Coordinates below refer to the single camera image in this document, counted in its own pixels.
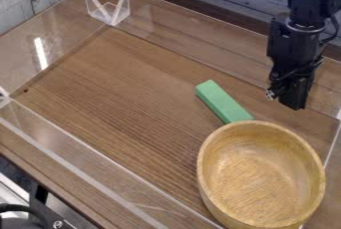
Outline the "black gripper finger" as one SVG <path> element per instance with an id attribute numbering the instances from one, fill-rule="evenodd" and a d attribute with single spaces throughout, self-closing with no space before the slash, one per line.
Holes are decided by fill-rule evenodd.
<path id="1" fill-rule="evenodd" d="M 285 89 L 279 101 L 291 109 L 299 111 L 307 107 L 309 92 L 312 89 L 313 77 L 301 77 L 285 83 Z"/>

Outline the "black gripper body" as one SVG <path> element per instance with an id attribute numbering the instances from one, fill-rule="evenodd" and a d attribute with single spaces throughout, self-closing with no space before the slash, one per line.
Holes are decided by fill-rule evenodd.
<path id="1" fill-rule="evenodd" d="M 279 99 L 285 83 L 296 78 L 313 77 L 321 60 L 320 34 L 301 33 L 287 26 L 285 18 L 273 18 L 268 37 L 267 56 L 273 66 L 267 95 Z"/>

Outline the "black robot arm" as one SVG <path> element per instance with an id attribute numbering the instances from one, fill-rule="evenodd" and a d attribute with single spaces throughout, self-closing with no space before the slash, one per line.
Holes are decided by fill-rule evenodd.
<path id="1" fill-rule="evenodd" d="M 273 66 L 267 96 L 299 111 L 307 107 L 325 47 L 340 32 L 341 0 L 288 0 L 288 8 L 271 21 L 267 56 Z"/>

